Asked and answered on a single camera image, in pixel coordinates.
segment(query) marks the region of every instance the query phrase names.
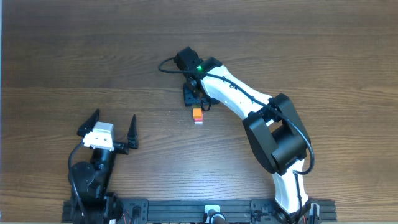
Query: white arm segment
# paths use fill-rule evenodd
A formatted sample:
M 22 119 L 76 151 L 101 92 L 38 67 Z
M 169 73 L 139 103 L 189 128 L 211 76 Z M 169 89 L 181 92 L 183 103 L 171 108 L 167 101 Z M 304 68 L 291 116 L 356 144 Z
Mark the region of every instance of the white arm segment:
M 258 91 L 248 87 L 246 84 L 230 74 L 224 65 L 215 67 L 208 73 L 231 80 L 251 96 L 254 96 L 255 99 L 268 104 L 268 99 L 271 97 L 270 95 L 259 93 Z M 262 108 L 261 105 L 253 103 L 246 95 L 231 87 L 228 82 L 224 82 L 221 79 L 207 76 L 201 80 L 201 84 L 208 96 L 224 103 L 241 119 L 247 118 L 251 111 L 257 112 Z M 269 121 L 267 126 L 270 126 L 273 122 L 273 120 Z M 287 169 L 286 174 L 280 176 L 278 173 L 275 173 L 272 175 L 275 184 L 275 200 L 279 206 L 289 214 L 296 212 L 300 208 L 295 178 L 292 171 L 302 171 L 303 165 L 304 160 L 297 161 Z M 302 204 L 304 205 L 308 200 L 308 195 L 304 191 L 303 177 L 301 175 L 298 176 L 298 183 L 300 186 Z

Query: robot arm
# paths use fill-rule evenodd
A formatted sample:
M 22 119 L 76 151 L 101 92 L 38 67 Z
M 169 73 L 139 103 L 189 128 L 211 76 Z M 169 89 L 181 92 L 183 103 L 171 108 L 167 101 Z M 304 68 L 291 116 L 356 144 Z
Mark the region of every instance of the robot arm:
M 235 78 L 217 59 L 209 58 L 204 61 L 190 47 L 180 51 L 173 60 L 181 70 L 173 73 L 185 75 L 188 87 L 195 97 L 204 98 L 209 103 L 220 101 L 242 119 L 256 159 L 272 174 L 276 202 L 287 215 L 301 211 L 300 205 L 305 205 L 308 195 L 304 191 L 303 177 L 300 175 L 296 180 L 294 171 L 302 171 L 306 144 L 297 130 L 285 122 L 271 133 L 268 126 L 280 119 L 267 111 L 267 108 L 253 102 L 243 91 L 288 117 L 309 139 L 289 98 L 283 94 L 272 98 L 253 90 Z M 161 67 L 159 70 L 170 72 Z

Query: wooden table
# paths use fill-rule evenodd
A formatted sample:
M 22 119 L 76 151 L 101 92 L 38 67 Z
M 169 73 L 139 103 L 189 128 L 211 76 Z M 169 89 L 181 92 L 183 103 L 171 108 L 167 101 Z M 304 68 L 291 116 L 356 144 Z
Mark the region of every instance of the wooden table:
M 309 132 L 313 198 L 340 221 L 398 220 L 397 1 L 4 0 L 0 210 L 59 222 L 67 159 L 95 108 L 124 141 L 110 189 L 150 200 L 272 198 L 239 118 L 224 105 L 194 126 L 182 75 L 157 65 L 185 46 L 240 80 L 290 96 Z M 75 160 L 87 160 L 89 149 Z

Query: orange block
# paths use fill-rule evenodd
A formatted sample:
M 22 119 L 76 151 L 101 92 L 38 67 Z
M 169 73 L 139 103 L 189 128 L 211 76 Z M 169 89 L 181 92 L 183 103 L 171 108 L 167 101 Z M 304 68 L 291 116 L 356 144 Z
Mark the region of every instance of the orange block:
M 203 112 L 201 108 L 194 108 L 193 109 L 193 119 L 200 119 L 203 117 Z

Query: table surface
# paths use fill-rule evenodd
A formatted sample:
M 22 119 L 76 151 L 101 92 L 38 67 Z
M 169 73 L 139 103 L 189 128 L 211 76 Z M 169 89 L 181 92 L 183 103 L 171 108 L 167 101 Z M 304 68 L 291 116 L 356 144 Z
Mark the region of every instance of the table surface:
M 397 7 L 4 1 L 2 221 L 60 221 L 70 197 L 68 155 L 96 108 L 121 141 L 137 115 L 140 149 L 118 156 L 110 183 L 120 197 L 272 198 L 271 175 L 239 118 L 216 105 L 194 126 L 183 76 L 157 70 L 188 45 L 258 91 L 290 96 L 315 150 L 315 169 L 304 177 L 309 196 L 336 200 L 340 221 L 398 220 Z M 90 156 L 84 149 L 75 160 Z

